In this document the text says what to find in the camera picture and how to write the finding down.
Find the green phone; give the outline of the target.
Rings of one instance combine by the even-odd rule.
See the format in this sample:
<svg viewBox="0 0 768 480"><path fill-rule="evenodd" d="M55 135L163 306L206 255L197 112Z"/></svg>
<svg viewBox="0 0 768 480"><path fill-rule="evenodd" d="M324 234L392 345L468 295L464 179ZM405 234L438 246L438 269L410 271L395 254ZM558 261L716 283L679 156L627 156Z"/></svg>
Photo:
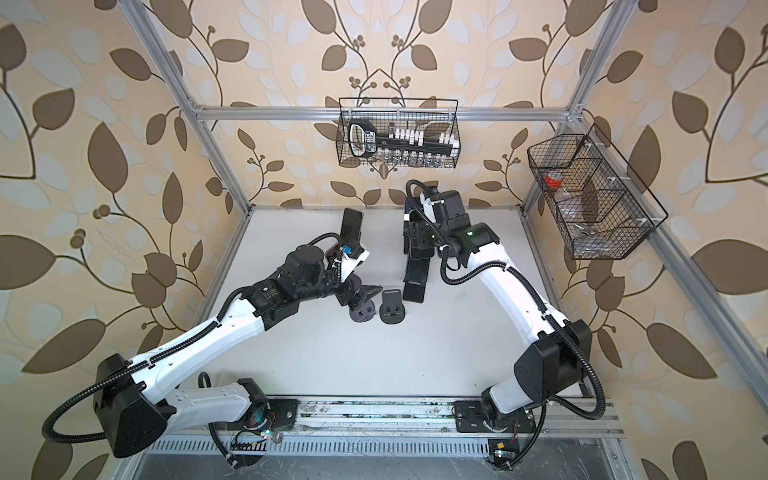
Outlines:
<svg viewBox="0 0 768 480"><path fill-rule="evenodd" d="M434 252L433 231L418 215L407 215L404 222L404 253L408 259L430 259Z"/></svg>

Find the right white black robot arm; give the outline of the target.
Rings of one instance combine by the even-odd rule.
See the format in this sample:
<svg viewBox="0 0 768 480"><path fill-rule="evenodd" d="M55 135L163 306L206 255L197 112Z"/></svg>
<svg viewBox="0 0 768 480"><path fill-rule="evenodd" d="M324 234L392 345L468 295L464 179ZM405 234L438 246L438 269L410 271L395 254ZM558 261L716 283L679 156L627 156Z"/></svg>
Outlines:
<svg viewBox="0 0 768 480"><path fill-rule="evenodd" d="M405 285L413 301L423 300L426 269L437 257L444 284L458 287L480 280L521 338L524 349L512 374L481 394L487 427L504 430L515 414L549 402L586 420L602 418L607 401L589 360L592 334L586 323L569 320L544 299L516 268L493 229L471 222L457 191L441 192L409 180L405 195Z"/></svg>

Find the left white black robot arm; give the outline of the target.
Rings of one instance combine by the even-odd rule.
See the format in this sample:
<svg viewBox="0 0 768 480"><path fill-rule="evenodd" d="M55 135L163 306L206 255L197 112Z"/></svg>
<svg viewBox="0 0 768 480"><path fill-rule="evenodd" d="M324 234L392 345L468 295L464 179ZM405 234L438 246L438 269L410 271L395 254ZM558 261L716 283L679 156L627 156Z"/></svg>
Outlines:
<svg viewBox="0 0 768 480"><path fill-rule="evenodd" d="M94 385L73 395L44 421L41 433L54 443L105 440L117 458L135 455L173 430L238 423L269 428L268 399L256 382L184 390L181 383L203 366L295 315L301 303L333 296L355 315L373 305L381 287L365 285L354 270L369 253L360 233L331 233L335 245L319 247L320 235L298 246L270 276L233 290L217 315L175 339L126 360L101 362Z"/></svg>

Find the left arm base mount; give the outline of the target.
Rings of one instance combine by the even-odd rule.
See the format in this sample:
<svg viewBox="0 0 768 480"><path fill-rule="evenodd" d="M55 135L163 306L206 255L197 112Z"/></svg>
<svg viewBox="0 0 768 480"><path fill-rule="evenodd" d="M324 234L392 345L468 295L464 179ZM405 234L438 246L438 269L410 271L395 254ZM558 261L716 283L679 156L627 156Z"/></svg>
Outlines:
<svg viewBox="0 0 768 480"><path fill-rule="evenodd" d="M295 398L269 397L250 407L235 422L226 424L230 431L278 431L291 429L298 419L299 400Z"/></svg>

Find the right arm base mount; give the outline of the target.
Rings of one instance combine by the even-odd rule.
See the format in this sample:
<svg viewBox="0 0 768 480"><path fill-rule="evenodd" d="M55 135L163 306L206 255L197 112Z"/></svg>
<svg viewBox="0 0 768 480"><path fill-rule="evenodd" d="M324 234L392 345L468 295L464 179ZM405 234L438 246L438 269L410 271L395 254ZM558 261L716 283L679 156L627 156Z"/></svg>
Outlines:
<svg viewBox="0 0 768 480"><path fill-rule="evenodd" d="M500 413L485 400L457 400L451 409L459 433L533 433L535 420L524 408Z"/></svg>

